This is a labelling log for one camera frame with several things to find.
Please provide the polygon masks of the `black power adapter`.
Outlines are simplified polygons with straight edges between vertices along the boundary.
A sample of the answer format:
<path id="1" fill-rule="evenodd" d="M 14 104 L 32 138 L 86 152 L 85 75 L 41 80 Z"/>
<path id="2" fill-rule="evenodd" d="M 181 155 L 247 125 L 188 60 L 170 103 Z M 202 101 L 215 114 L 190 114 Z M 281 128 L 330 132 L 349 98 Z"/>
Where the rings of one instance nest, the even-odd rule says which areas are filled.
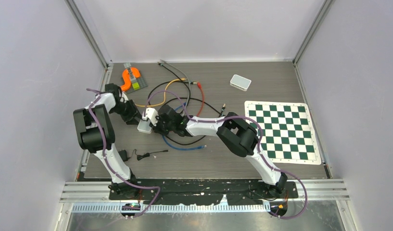
<path id="1" fill-rule="evenodd" d="M 138 161 L 140 161 L 140 160 L 142 160 L 142 159 L 144 159 L 144 158 L 150 157 L 151 154 L 165 153 L 165 152 L 168 152 L 168 150 L 162 150 L 162 151 L 156 151 L 156 152 L 144 153 L 144 154 L 137 154 L 137 150 L 134 149 L 134 150 L 132 151 L 131 155 L 128 155 L 128 152 L 127 152 L 126 150 L 118 151 L 118 154 L 120 155 L 120 157 L 122 158 L 122 160 L 123 160 L 124 162 L 126 162 L 126 161 L 128 161 L 129 159 L 131 159 L 131 158 L 134 157 L 134 156 L 136 157 L 136 159 L 137 159 Z"/>

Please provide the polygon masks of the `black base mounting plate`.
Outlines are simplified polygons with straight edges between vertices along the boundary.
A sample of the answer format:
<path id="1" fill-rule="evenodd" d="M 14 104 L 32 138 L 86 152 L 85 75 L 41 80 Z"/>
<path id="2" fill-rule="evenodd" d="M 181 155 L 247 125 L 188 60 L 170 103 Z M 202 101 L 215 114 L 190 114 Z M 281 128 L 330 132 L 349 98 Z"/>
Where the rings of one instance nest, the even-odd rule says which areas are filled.
<path id="1" fill-rule="evenodd" d="M 287 182 L 275 196 L 270 187 L 257 179 L 139 179 L 135 188 L 110 183 L 110 200 L 135 200 L 148 205 L 217 205 L 227 199 L 230 205 L 258 205 L 264 200 L 295 199 L 295 182 Z"/>

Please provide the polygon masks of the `green white chessboard mat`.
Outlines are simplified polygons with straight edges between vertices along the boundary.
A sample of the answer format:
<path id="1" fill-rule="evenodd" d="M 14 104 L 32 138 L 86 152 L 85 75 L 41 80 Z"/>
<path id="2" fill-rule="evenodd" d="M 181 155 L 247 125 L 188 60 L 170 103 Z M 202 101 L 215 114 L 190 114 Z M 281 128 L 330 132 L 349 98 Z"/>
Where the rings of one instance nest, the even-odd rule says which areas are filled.
<path id="1" fill-rule="evenodd" d="M 272 162 L 322 164 L 307 104 L 245 101 L 244 109 L 262 128 L 261 149 Z"/>

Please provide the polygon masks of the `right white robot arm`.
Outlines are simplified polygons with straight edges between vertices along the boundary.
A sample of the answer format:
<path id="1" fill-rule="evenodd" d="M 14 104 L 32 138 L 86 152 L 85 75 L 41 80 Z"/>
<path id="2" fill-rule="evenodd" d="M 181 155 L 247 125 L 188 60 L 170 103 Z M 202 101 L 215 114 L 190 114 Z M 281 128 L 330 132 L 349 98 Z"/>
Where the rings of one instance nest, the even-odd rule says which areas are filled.
<path id="1" fill-rule="evenodd" d="M 287 176 L 277 168 L 261 148 L 257 130 L 247 123 L 247 118 L 229 112 L 217 118 L 181 115 L 169 105 L 159 110 L 148 107 L 142 114 L 155 133 L 168 135 L 173 132 L 181 137 L 218 137 L 235 155 L 246 158 L 260 174 L 272 197 L 286 192 Z"/>

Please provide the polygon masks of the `lime green lego brick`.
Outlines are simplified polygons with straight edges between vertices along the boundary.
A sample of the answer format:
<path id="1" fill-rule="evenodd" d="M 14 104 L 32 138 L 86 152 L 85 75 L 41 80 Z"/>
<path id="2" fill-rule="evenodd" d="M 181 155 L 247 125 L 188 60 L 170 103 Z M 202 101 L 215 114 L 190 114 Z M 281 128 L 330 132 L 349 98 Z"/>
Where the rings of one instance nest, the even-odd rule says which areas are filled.
<path id="1" fill-rule="evenodd" d="M 140 89 L 140 86 L 139 86 L 138 82 L 132 83 L 132 87 L 133 87 L 134 90 Z"/>

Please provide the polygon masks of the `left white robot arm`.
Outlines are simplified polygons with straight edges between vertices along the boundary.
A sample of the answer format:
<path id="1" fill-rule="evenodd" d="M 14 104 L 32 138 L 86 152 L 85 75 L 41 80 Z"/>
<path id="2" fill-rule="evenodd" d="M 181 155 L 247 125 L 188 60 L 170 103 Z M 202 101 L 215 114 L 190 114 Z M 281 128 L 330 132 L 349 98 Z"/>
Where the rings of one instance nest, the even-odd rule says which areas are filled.
<path id="1" fill-rule="evenodd" d="M 135 199 L 141 189 L 135 183 L 132 170 L 125 164 L 127 152 L 119 151 L 115 146 L 116 137 L 109 115 L 118 114 L 127 125 L 138 125 L 141 119 L 139 110 L 116 84 L 106 84 L 104 91 L 95 93 L 94 101 L 73 112 L 78 143 L 105 166 L 111 176 L 108 188 L 112 193 Z"/>

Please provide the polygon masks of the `white network switch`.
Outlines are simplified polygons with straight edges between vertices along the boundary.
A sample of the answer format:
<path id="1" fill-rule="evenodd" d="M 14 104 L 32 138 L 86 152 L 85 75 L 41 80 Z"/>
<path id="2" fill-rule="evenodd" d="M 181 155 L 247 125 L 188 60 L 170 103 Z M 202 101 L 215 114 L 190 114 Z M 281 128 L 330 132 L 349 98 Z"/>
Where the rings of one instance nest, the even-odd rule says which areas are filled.
<path id="1" fill-rule="evenodd" d="M 152 133 L 152 123 L 150 120 L 141 120 L 137 126 L 137 130 L 142 133 L 151 134 Z"/>
<path id="2" fill-rule="evenodd" d="M 239 89 L 239 90 L 247 91 L 248 88 L 249 88 L 249 86 L 250 86 L 250 84 L 251 84 L 251 82 L 252 82 L 252 81 L 251 81 L 250 79 L 247 79 L 247 78 L 242 77 L 242 76 L 240 76 L 240 75 L 234 74 L 234 75 L 232 76 L 232 78 L 231 78 L 229 84 L 230 84 L 232 87 L 235 87 L 235 88 L 237 88 L 237 89 Z"/>

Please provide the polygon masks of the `grey lego baseplate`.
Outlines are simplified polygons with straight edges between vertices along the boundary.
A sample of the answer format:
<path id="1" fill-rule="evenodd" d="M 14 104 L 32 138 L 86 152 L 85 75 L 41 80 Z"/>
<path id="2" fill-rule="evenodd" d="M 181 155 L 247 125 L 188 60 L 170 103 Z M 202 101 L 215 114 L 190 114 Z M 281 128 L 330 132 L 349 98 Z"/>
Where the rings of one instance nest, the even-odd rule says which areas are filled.
<path id="1" fill-rule="evenodd" d="M 121 90 L 125 93 L 132 93 L 140 89 L 148 87 L 145 77 L 141 72 L 133 67 L 131 63 L 124 63 L 124 71 L 122 72 L 123 85 Z"/>

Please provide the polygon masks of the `orange S-shaped block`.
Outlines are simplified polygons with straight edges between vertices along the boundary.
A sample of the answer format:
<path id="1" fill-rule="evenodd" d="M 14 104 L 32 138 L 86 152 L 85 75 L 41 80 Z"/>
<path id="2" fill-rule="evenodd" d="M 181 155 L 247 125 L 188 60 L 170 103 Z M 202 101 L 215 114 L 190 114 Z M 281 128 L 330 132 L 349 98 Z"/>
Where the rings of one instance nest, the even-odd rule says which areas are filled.
<path id="1" fill-rule="evenodd" d="M 140 71 L 135 67 L 126 68 L 122 73 L 123 85 L 121 86 L 121 90 L 123 92 L 129 92 L 133 90 L 132 83 L 138 82 L 138 79 L 141 77 Z"/>

